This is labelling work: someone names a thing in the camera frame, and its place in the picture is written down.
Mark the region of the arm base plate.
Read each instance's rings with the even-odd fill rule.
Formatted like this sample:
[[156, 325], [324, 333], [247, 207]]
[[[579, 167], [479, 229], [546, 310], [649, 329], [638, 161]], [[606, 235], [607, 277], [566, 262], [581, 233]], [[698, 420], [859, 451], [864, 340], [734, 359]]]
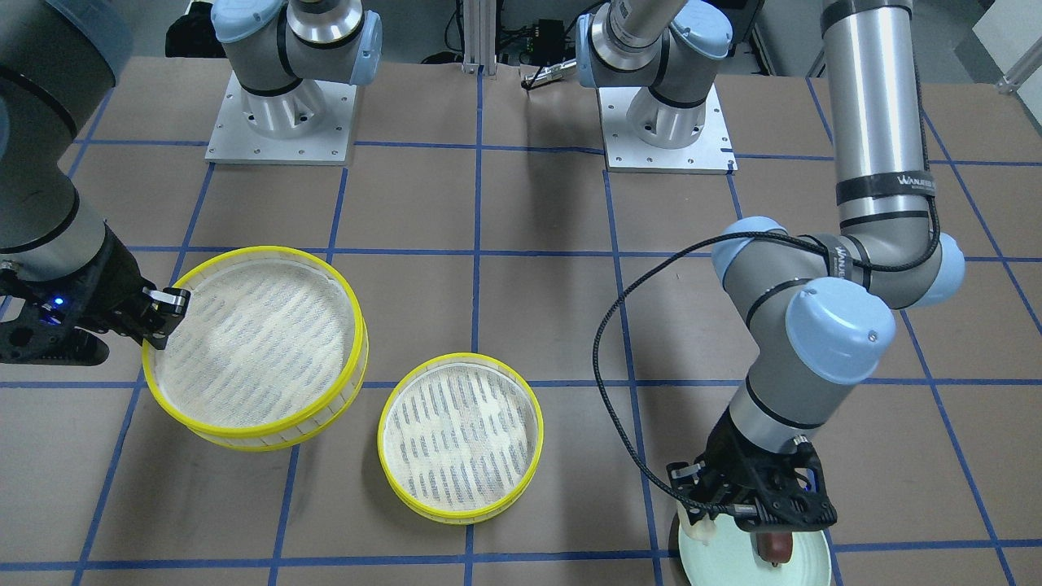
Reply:
[[356, 106], [356, 86], [305, 79], [284, 95], [265, 97], [231, 75], [204, 157], [215, 164], [345, 166]]
[[729, 174], [734, 155], [717, 86], [684, 109], [659, 103], [647, 88], [597, 89], [610, 172]]

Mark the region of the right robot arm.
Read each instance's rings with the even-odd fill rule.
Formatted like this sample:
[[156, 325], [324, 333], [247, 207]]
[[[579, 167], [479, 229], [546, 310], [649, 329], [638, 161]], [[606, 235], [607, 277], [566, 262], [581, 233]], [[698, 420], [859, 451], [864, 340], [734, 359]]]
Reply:
[[[358, 86], [374, 81], [383, 23], [361, 1], [216, 1], [231, 96], [212, 162], [322, 164], [346, 158]], [[2, 324], [2, 362], [102, 364], [115, 331], [163, 350], [190, 293], [144, 278], [59, 158], [116, 83], [130, 32], [108, 1], [2, 4], [2, 293], [22, 300]]]

